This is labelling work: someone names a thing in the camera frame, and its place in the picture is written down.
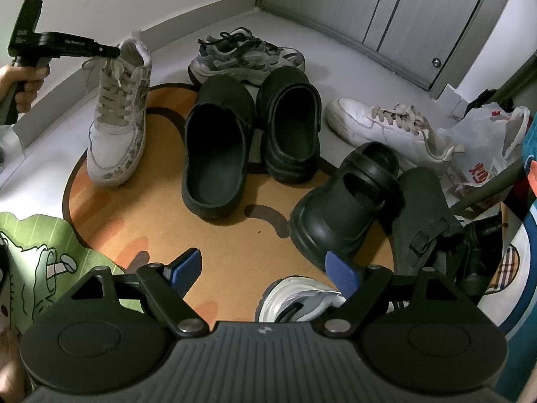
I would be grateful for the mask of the person's left hand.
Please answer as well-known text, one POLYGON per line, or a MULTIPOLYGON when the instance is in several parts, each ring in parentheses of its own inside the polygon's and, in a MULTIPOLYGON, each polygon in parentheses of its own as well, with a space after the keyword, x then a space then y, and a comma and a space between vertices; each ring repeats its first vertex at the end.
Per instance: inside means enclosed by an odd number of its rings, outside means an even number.
POLYGON ((50 74, 50 66, 45 68, 29 68, 6 64, 1 67, 0 100, 4 101, 12 86, 23 83, 21 92, 14 96, 16 110, 25 114, 31 110, 32 103, 37 98, 46 77, 50 74))

